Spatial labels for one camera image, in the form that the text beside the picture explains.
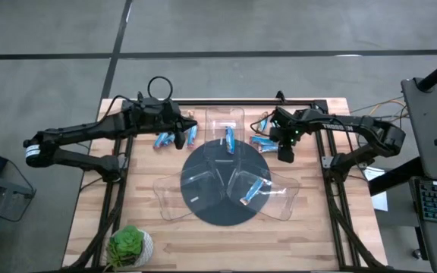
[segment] clear plastic tray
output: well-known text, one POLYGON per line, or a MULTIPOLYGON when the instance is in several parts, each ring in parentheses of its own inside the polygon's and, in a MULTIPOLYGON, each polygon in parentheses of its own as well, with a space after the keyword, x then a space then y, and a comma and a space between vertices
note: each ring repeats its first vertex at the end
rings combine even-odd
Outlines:
POLYGON ((237 163, 243 157, 244 110, 239 107, 211 107, 206 109, 205 158, 216 163, 237 163), (228 152, 226 130, 234 131, 234 151, 228 152))
POLYGON ((239 206, 286 221, 291 217, 299 187, 293 178, 241 162, 228 182, 227 196, 239 206), (260 185, 255 194, 251 190, 254 184, 260 185))
POLYGON ((225 196, 220 175, 208 163, 158 179, 153 189, 165 220, 200 212, 218 204, 225 196))

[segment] black desk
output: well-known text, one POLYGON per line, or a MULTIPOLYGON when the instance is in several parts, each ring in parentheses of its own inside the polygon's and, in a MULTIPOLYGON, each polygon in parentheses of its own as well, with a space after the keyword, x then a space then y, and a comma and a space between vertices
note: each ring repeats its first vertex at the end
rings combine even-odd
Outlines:
MULTIPOLYGON (((437 180, 437 85, 432 93, 420 92, 414 80, 403 80, 402 90, 409 110, 414 136, 420 156, 370 181, 371 194, 389 187, 410 181, 413 200, 417 202, 412 177, 428 177, 437 180)), ((429 259, 434 272, 437 272, 437 223, 422 221, 418 217, 417 228, 420 246, 425 249, 424 258, 429 259)))

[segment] wooden table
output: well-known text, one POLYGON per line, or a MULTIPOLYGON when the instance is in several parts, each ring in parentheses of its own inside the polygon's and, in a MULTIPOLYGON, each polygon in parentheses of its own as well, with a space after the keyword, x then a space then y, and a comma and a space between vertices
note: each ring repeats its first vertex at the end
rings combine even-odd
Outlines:
MULTIPOLYGON (((326 99, 332 114, 348 115, 345 98, 326 99)), ((120 109, 116 101, 112 112, 120 109)), ((102 117, 110 99, 104 99, 99 112, 102 117)), ((248 124, 257 121, 264 111, 273 106, 244 106, 246 140, 253 132, 248 124)), ((301 108, 286 106, 288 111, 301 108)), ((206 107, 185 107, 195 111, 199 121, 196 145, 204 142, 206 107)), ((345 133, 335 132, 338 152, 350 152, 345 133)), ((325 150, 328 150, 325 134, 325 150)), ((139 135, 134 139, 130 170, 121 217, 121 227, 134 224, 151 234, 154 253, 148 265, 141 270, 333 270, 338 268, 333 242, 329 211, 326 206, 325 188, 319 168, 319 156, 314 135, 304 135, 294 147, 293 164, 280 162, 276 154, 265 154, 271 172, 283 177, 293 177, 300 183, 300 190, 288 221, 278 221, 262 214, 242 224, 219 227, 207 224, 191 214, 174 221, 162 219, 160 206, 152 185, 156 179, 181 171, 190 150, 176 150, 172 145, 158 151, 152 144, 156 136, 139 135)), ((110 140, 94 140, 91 155, 102 156, 112 152, 110 140)), ((354 169, 352 175, 360 173, 354 169)), ((98 178, 95 172, 83 178, 85 185, 98 178)), ((365 181, 349 177, 345 182, 354 230, 369 251, 382 263, 386 257, 374 214, 369 189, 365 181)), ((63 265, 70 265, 84 251, 96 234, 105 184, 95 183, 79 196, 74 221, 68 238, 63 265)), ((350 261, 346 236, 342 241, 347 261, 350 261)), ((103 251, 102 264, 105 264, 103 251)))

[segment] potted plant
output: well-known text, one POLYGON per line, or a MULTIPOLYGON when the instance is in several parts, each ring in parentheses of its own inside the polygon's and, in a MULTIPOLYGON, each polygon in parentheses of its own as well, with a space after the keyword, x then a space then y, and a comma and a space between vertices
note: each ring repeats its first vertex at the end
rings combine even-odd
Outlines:
POLYGON ((151 236, 128 225, 116 231, 110 238, 106 247, 107 268, 134 268, 146 264, 152 255, 151 236))

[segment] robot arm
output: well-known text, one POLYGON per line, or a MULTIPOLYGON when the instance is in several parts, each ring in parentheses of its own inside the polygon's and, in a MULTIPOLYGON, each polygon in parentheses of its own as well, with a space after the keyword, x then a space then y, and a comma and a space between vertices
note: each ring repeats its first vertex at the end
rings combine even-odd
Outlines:
POLYGON ((294 161, 292 146, 295 146, 305 133, 338 130, 358 133, 365 137, 367 145, 348 154, 338 153, 327 162, 323 162, 332 179, 342 182, 346 179, 350 168, 358 163, 370 165, 378 155, 384 157, 398 155, 406 136, 403 130, 389 122, 378 121, 369 116, 326 115, 316 109, 296 110, 291 114, 277 107, 272 114, 271 122, 275 126, 271 128, 269 138, 278 142, 278 159, 289 163, 294 161))
POLYGON ((137 101, 123 102, 119 113, 105 115, 102 120, 90 124, 39 131, 31 140, 25 140, 23 146, 27 148, 26 161, 29 166, 42 168, 59 164, 85 171, 95 170, 105 182, 115 182, 121 179, 116 156, 98 158, 63 150, 60 146, 99 138, 116 140, 142 133, 172 132, 176 148, 181 149, 185 141, 184 131, 194 125, 195 120, 181 115, 176 102, 143 98, 139 94, 137 101))

